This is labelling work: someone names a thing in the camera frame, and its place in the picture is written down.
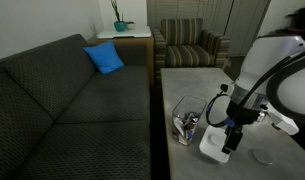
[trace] gray sofa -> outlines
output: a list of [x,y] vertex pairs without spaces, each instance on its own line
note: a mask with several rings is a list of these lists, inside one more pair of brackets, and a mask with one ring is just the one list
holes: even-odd
[[0,60],[0,179],[150,179],[144,46],[100,74],[73,35]]

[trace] table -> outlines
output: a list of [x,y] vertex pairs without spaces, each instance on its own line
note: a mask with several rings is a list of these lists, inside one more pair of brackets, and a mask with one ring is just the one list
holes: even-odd
[[150,87],[154,86],[154,38],[151,35],[149,27],[136,27],[134,30],[128,30],[125,32],[116,32],[115,30],[111,30],[111,32],[109,32],[106,30],[99,33],[97,37],[97,44],[113,40],[114,44],[145,45],[147,48],[147,65],[149,68]]
[[[222,83],[232,80],[218,68],[162,68],[163,103],[171,179],[305,179],[305,151],[285,132],[271,126],[267,117],[262,122],[245,125],[243,138],[229,161],[219,164],[202,155],[199,144],[207,127],[202,116],[189,146],[172,137],[172,110],[185,95],[209,102],[220,92]],[[210,119],[220,122],[227,117],[229,97],[219,98],[212,108]],[[273,158],[274,164],[263,165],[252,155],[261,148]]]

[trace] blue pillow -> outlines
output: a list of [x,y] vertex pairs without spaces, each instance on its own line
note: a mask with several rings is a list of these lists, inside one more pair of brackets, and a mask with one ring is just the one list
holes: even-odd
[[83,49],[102,74],[107,74],[124,66],[116,53],[112,40],[94,47],[86,47]]

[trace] white wall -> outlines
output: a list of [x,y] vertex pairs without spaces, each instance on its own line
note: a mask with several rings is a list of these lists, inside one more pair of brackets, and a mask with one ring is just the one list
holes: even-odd
[[0,0],[0,58],[102,29],[98,0]]
[[305,0],[271,0],[259,35],[267,35],[277,29],[289,27],[292,18],[286,18],[285,16],[294,14],[298,9],[303,7],[305,7]]
[[[105,30],[113,29],[116,16],[111,0],[98,0]],[[146,0],[117,0],[120,18],[124,21],[134,21],[136,26],[147,26]]]

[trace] gray table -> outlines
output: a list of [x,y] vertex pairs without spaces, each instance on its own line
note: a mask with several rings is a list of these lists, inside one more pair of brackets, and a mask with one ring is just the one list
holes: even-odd
[[[209,102],[220,92],[222,83],[232,80],[217,68],[163,68],[161,76],[171,179],[305,179],[305,151],[285,132],[275,130],[269,118],[244,126],[243,139],[225,164],[200,153],[199,144],[207,127],[205,116],[191,144],[178,143],[171,134],[171,113],[179,100],[191,95]],[[227,117],[229,101],[229,97],[216,101],[210,116],[213,122]],[[255,148],[267,151],[274,164],[259,163],[251,153]]]

